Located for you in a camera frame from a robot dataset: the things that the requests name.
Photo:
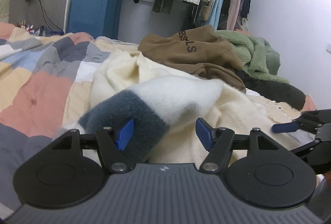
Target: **cable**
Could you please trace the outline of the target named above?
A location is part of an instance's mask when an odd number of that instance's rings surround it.
[[[43,8],[43,6],[42,6],[42,4],[41,4],[41,0],[39,0],[39,3],[40,3],[41,11],[42,11],[42,16],[44,17],[44,21],[45,21],[47,27],[48,27],[51,31],[53,31],[52,28],[47,24],[47,21],[46,21],[45,16],[44,16],[44,12],[45,12],[45,15],[46,15],[46,17],[48,18],[48,20],[49,20],[49,21],[50,21],[55,27],[57,27],[60,31],[63,32],[63,30],[62,30],[59,26],[55,25],[55,24],[53,23],[53,21],[49,19],[48,15],[47,15],[47,13],[46,13],[45,8]]]

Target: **black lettering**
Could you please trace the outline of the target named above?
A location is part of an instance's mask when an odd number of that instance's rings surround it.
[[[196,52],[196,50],[197,50],[197,48],[195,46],[192,46],[192,47],[188,46],[187,47],[187,51],[190,52],[190,53],[191,52]]]

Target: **black power cord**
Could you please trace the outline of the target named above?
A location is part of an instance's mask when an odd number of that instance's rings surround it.
[[[42,11],[42,16],[43,16],[43,18],[44,18],[44,21],[45,21],[47,27],[48,27],[51,31],[53,31],[52,28],[48,25],[48,23],[47,23],[47,21],[46,21],[46,19],[45,19],[45,15],[46,15],[46,17],[48,18],[48,20],[49,20],[49,21],[50,21],[55,27],[57,27],[60,31],[63,32],[63,30],[62,30],[59,26],[57,26],[56,24],[53,23],[52,20],[50,20],[50,18],[48,17],[48,15],[47,15],[47,13],[46,13],[45,8],[44,8],[44,7],[42,6],[42,4],[41,4],[41,0],[39,0],[39,3],[40,3],[41,11]]]

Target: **screw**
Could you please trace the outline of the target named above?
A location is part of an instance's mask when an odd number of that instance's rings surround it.
[[[123,172],[127,169],[127,165],[122,162],[116,162],[112,164],[112,170],[116,172]]]
[[[205,171],[208,171],[208,172],[214,172],[214,171],[218,170],[218,165],[213,162],[207,162],[207,163],[203,164],[202,169],[204,169]]]

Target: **blue gripper pad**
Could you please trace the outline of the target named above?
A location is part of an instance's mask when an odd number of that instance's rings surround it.
[[[273,133],[279,134],[282,132],[295,132],[298,129],[300,129],[300,124],[293,121],[290,123],[284,123],[284,124],[275,124],[271,127],[271,131]]]
[[[123,127],[117,132],[117,139],[115,145],[119,151],[123,151],[130,141],[134,131],[134,120],[131,118]]]
[[[205,150],[210,151],[213,147],[213,142],[211,140],[211,132],[213,128],[204,120],[198,118],[195,122],[195,132],[204,146]]]

